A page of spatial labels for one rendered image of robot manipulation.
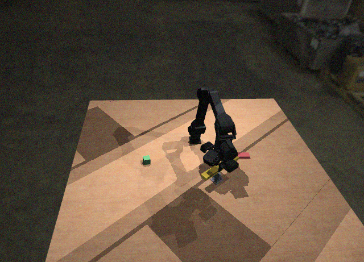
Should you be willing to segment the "green cube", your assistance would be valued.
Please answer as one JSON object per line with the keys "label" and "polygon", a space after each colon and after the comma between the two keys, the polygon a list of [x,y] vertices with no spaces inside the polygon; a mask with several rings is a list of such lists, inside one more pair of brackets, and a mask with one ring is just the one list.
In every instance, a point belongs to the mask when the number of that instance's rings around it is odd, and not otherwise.
{"label": "green cube", "polygon": [[143,156],[143,163],[144,163],[144,165],[151,164],[151,159],[150,159],[149,155]]}

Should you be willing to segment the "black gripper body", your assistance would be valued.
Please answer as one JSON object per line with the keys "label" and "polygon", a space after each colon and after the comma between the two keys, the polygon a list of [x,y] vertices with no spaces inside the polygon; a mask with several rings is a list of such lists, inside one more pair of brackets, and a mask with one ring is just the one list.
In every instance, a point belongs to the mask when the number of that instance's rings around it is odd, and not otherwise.
{"label": "black gripper body", "polygon": [[220,158],[220,161],[221,161],[221,164],[223,165],[223,168],[224,170],[226,170],[227,172],[232,172],[233,170],[237,169],[238,166],[239,166],[239,163],[236,162],[234,159],[232,160],[226,160],[220,150],[220,148],[218,148],[215,144],[212,144],[211,142],[206,142],[204,143],[203,145],[201,145],[201,148],[200,150],[203,152],[203,153],[206,153],[207,150],[210,149],[210,147],[213,147],[215,151],[219,151],[220,152],[220,155],[221,155],[221,158]]}

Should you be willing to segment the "yellow bar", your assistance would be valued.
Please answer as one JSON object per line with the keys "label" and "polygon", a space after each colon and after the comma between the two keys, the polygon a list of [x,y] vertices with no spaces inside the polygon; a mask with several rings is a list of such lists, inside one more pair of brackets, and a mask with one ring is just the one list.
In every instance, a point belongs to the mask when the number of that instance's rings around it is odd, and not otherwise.
{"label": "yellow bar", "polygon": [[[239,159],[239,157],[237,156],[234,160],[237,161]],[[214,175],[216,175],[218,172],[218,168],[219,165],[217,166],[213,166],[210,169],[208,169],[207,171],[205,171],[204,173],[201,174],[201,177],[206,181],[208,179],[210,179],[211,177],[213,177]]]}

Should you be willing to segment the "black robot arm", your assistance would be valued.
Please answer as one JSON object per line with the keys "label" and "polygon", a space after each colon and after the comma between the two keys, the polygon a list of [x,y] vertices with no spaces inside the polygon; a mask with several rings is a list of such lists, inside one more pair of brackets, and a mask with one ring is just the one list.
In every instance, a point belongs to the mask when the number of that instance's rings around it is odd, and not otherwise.
{"label": "black robot arm", "polygon": [[[226,160],[235,159],[238,155],[236,148],[234,147],[232,140],[236,139],[236,129],[232,118],[225,112],[222,102],[219,97],[217,89],[212,87],[199,88],[197,91],[197,97],[199,100],[196,119],[192,121],[188,127],[190,134],[190,144],[201,144],[201,134],[205,133],[206,126],[204,123],[208,104],[211,105],[215,123],[214,128],[216,132],[215,145],[220,148],[224,158]],[[229,135],[228,133],[231,133]],[[217,166],[220,163],[220,152],[213,150],[210,147],[209,151],[203,156],[204,163],[209,166]]]}

